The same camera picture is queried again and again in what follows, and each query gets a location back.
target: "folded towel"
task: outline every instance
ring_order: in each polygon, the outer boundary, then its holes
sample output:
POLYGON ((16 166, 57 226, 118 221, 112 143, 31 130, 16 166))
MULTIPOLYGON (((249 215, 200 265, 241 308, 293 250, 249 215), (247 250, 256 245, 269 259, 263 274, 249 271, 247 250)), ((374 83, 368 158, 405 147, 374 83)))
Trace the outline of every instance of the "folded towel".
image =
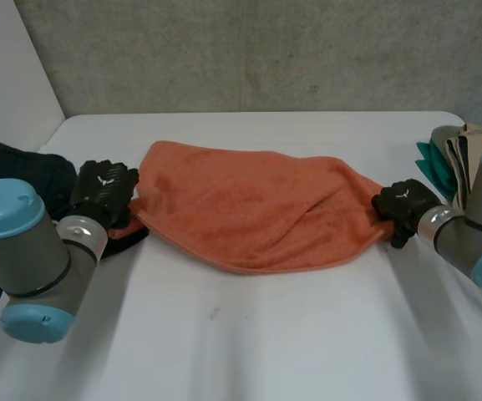
POLYGON ((352 260, 393 233, 371 198, 381 186, 333 157, 153 144, 131 210, 221 269, 299 272, 352 260))
POLYGON ((445 149, 458 181, 455 206, 464 211, 482 158, 482 126, 464 125, 458 136, 445 141, 445 149))
POLYGON ((427 144, 418 142, 417 148, 424 160, 416 160, 415 164, 442 196, 448 201, 453 200, 456 194, 456 177, 434 140, 431 139, 427 144))

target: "wrinkled fabric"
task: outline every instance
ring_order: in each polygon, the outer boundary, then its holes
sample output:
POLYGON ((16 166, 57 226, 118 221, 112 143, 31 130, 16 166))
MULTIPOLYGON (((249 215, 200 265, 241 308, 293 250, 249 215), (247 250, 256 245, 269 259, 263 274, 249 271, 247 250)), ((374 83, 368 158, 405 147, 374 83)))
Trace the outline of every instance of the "wrinkled fabric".
POLYGON ((381 186, 340 159, 153 144, 132 212, 181 250, 229 272, 336 266, 393 234, 381 186))

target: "concrete wall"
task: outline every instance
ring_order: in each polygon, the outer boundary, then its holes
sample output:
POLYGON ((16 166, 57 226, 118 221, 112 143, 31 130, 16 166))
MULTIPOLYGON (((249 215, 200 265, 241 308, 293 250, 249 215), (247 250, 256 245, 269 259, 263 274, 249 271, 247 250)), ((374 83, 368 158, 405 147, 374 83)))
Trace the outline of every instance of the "concrete wall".
POLYGON ((15 0, 67 116, 446 110, 482 123, 482 0, 15 0))

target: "dark fabric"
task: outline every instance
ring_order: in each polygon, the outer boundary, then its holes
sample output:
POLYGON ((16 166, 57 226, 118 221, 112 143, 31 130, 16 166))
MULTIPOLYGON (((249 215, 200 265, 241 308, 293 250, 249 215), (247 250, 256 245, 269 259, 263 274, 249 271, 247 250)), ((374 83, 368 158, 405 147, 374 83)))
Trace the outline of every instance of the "dark fabric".
MULTIPOLYGON (((59 155, 24 152, 0 143, 0 178, 28 182, 43 199, 52 220, 59 221, 70 211, 70 196, 77 180, 74 165, 59 155)), ((116 255, 146 238, 143 227, 117 240, 109 238, 102 259, 116 255)))

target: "white table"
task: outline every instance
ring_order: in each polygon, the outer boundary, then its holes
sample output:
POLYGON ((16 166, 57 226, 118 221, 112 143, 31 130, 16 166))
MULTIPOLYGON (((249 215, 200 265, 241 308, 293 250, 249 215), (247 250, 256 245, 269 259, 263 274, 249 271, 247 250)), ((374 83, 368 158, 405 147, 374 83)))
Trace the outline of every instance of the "white table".
MULTIPOLYGON (((156 140, 332 155, 383 185, 424 180, 447 113, 89 115, 42 148, 137 167, 156 140)), ((0 401, 482 400, 482 291, 417 241, 346 266, 224 273, 151 235, 102 263, 54 345, 0 330, 0 401)))

